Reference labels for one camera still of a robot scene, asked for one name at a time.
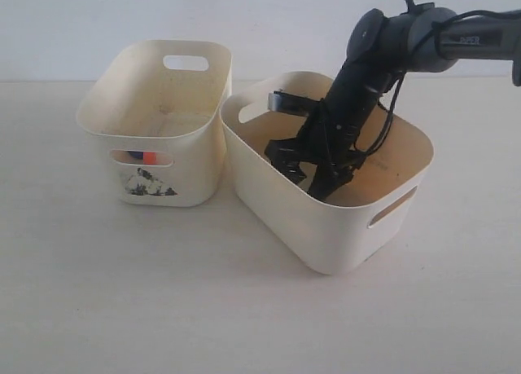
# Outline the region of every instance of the white wall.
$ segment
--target white wall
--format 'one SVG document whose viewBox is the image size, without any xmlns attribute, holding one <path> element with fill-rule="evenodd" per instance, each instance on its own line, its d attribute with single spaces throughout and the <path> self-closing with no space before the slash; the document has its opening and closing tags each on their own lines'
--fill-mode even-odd
<svg viewBox="0 0 521 374">
<path fill-rule="evenodd" d="M 417 0 L 467 11 L 521 0 Z M 92 80 L 117 53 L 149 38 L 211 40 L 234 53 L 234 76 L 296 69 L 335 75 L 354 24 L 402 0 L 0 0 L 0 80 Z M 444 75 L 506 74 L 510 64 L 460 62 Z"/>
</svg>

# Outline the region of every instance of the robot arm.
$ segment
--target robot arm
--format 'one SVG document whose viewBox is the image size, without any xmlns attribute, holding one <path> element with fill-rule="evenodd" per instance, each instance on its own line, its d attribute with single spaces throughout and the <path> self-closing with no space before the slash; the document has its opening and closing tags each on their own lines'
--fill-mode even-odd
<svg viewBox="0 0 521 374">
<path fill-rule="evenodd" d="M 511 60 L 513 83 L 521 86 L 521 11 L 457 15 L 434 3 L 405 1 L 408 11 L 403 14 L 387 18 L 373 9 L 360 19 L 349 39 L 347 59 L 323 99 L 282 92 L 269 98 L 270 110 L 306 120 L 294 138 L 269 141 L 265 155 L 296 185 L 306 178 L 300 163 L 316 165 L 308 193 L 318 200 L 349 183 L 381 147 L 406 73 L 442 73 L 460 59 Z M 368 150 L 358 150 L 361 128 L 395 85 L 381 135 Z"/>
</svg>

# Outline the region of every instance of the storage bin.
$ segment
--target storage bin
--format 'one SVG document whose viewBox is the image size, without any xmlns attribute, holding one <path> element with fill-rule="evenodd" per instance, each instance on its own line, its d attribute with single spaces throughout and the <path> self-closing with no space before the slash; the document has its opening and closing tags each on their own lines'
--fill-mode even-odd
<svg viewBox="0 0 521 374">
<path fill-rule="evenodd" d="M 152 40 L 123 50 L 77 112 L 114 194 L 187 207 L 216 191 L 225 157 L 218 108 L 231 53 L 213 42 Z"/>
<path fill-rule="evenodd" d="M 327 202 L 309 196 L 311 177 L 298 187 L 264 155 L 270 139 L 293 137 L 304 122 L 268 111 L 268 96 L 281 90 L 319 100 L 332 81 L 317 73 L 286 73 L 232 95 L 221 107 L 237 195 L 307 266 L 326 275 L 353 270 L 400 230 L 434 156 L 430 139 L 395 116 L 385 144 L 350 183 Z M 359 148 L 374 142 L 386 116 L 381 108 L 372 112 Z"/>
</svg>

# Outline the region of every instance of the sticker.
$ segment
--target sticker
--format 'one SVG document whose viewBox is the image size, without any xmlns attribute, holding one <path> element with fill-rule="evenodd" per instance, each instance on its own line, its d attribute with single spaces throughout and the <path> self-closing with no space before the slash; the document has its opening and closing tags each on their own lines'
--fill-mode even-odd
<svg viewBox="0 0 521 374">
<path fill-rule="evenodd" d="M 171 187 L 155 178 L 149 171 L 138 168 L 137 174 L 132 175 L 125 184 L 125 191 L 136 196 L 175 196 Z"/>
</svg>

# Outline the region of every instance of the table surface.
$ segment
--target table surface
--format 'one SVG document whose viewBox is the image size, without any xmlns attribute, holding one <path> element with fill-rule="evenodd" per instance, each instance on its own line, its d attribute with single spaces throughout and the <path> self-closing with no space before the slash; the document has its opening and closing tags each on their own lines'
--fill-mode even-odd
<svg viewBox="0 0 521 374">
<path fill-rule="evenodd" d="M 435 161 L 396 238 L 336 277 L 306 268 L 227 171 L 192 209 L 114 199 L 75 120 L 90 85 L 0 84 L 2 374 L 521 370 L 508 77 L 405 83 L 398 114 Z"/>
</svg>

